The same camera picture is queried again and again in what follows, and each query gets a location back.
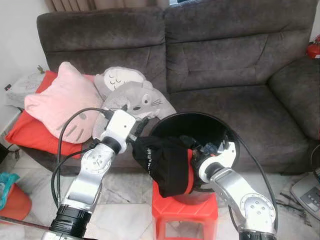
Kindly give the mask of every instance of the gray totoro plush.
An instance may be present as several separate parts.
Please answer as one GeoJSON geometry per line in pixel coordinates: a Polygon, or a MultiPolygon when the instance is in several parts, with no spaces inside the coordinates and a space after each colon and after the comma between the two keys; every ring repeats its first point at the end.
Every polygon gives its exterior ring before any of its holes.
{"type": "MultiPolygon", "coordinates": [[[[152,83],[147,80],[142,83],[131,81],[119,86],[107,97],[102,108],[116,110],[121,109],[124,105],[127,105],[127,112],[134,116],[137,121],[144,117],[163,119],[176,113],[165,96],[153,88],[152,83]]],[[[108,120],[102,114],[99,114],[92,131],[94,139],[100,139],[107,123],[108,120]]]]}

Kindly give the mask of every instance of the curtain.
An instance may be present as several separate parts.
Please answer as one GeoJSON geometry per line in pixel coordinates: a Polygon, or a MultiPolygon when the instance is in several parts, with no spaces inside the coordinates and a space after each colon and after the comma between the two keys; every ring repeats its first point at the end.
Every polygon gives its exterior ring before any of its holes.
{"type": "Polygon", "coordinates": [[[169,0],[45,0],[51,12],[90,11],[111,8],[159,6],[165,9],[169,0]]]}

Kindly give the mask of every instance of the white wall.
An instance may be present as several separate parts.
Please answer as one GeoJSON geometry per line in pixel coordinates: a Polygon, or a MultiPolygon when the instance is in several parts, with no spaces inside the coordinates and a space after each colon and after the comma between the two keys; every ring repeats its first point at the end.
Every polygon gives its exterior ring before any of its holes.
{"type": "Polygon", "coordinates": [[[48,11],[44,0],[0,1],[0,100],[7,84],[38,65],[48,69],[36,24],[37,16],[48,11]]]}
{"type": "Polygon", "coordinates": [[[310,36],[310,41],[315,40],[316,36],[320,35],[320,1],[316,7],[316,14],[314,18],[314,24],[310,36]]]}

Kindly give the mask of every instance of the teal cloth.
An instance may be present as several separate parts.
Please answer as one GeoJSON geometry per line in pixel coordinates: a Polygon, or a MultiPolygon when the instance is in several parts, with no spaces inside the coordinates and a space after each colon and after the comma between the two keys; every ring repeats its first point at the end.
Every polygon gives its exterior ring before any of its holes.
{"type": "Polygon", "coordinates": [[[2,210],[6,203],[11,186],[20,177],[15,173],[3,172],[0,173],[0,210],[2,210]]]}

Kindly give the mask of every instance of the plush toy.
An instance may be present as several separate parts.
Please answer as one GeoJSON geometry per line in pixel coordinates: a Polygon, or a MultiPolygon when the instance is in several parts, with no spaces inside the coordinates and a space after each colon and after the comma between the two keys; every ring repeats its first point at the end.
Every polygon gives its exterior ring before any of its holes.
{"type": "MultiPolygon", "coordinates": [[[[26,112],[41,121],[56,138],[73,114],[85,108],[100,108],[102,103],[95,85],[66,61],[59,66],[58,76],[51,86],[24,99],[26,112]]],[[[62,140],[72,144],[87,141],[97,116],[97,111],[79,114],[66,128],[62,140]]]]}
{"type": "MultiPolygon", "coordinates": [[[[127,112],[134,116],[138,121],[144,117],[163,119],[176,110],[168,102],[165,96],[153,88],[152,83],[145,80],[143,82],[131,81],[116,88],[104,101],[102,108],[116,110],[127,105],[127,112]]],[[[93,139],[100,139],[108,120],[99,114],[93,131],[93,139]]]]}
{"type": "Polygon", "coordinates": [[[128,82],[142,83],[145,76],[135,69],[121,66],[109,67],[102,75],[97,74],[94,78],[94,85],[99,91],[103,100],[106,100],[110,93],[128,82]]]}

